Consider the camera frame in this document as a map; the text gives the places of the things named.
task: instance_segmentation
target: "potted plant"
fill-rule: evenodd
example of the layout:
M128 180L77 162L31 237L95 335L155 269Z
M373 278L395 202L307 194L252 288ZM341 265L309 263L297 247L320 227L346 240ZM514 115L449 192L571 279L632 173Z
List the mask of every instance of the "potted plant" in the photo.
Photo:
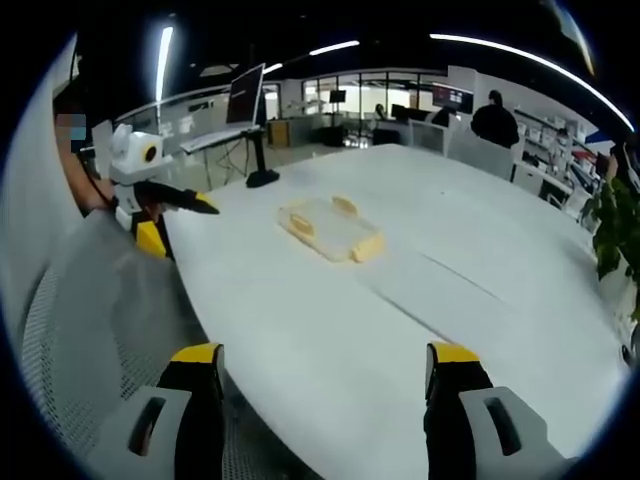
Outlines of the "potted plant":
M593 236L598 279L618 333L628 343L640 320L640 202L614 179L585 205L585 213L600 222Z

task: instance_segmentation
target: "floor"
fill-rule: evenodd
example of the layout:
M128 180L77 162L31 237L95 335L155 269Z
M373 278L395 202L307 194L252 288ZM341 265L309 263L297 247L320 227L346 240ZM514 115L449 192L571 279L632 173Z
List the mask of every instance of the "floor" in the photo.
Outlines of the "floor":
M344 148L309 144L295 148L272 148L264 142L264 157L267 168L278 168L308 158L339 152ZM256 169L253 144L245 140L208 148L194 155L177 157L171 171L170 182L180 188L209 192L228 183L244 180Z

